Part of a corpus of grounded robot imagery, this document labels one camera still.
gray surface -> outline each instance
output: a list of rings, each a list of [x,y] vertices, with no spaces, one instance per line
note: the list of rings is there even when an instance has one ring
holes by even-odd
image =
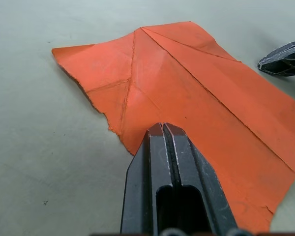
[[[119,230],[132,157],[57,67],[51,48],[190,20],[256,69],[260,58],[295,41],[295,0],[184,2],[0,0],[0,236]],[[295,98],[295,78],[267,79]],[[295,183],[272,229],[295,230]]]

table surface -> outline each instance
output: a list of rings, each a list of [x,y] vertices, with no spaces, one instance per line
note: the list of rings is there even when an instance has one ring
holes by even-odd
[[[118,232],[132,156],[51,49],[193,21],[233,57],[295,41],[295,0],[1,0],[0,236]],[[295,77],[262,74],[295,99]],[[295,183],[271,224],[295,230]]]

orange paper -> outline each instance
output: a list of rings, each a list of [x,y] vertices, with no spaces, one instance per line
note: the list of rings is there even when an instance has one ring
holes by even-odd
[[[135,154],[157,122],[185,130],[220,179],[238,225],[267,231],[295,180],[295,102],[192,22],[52,50]]]

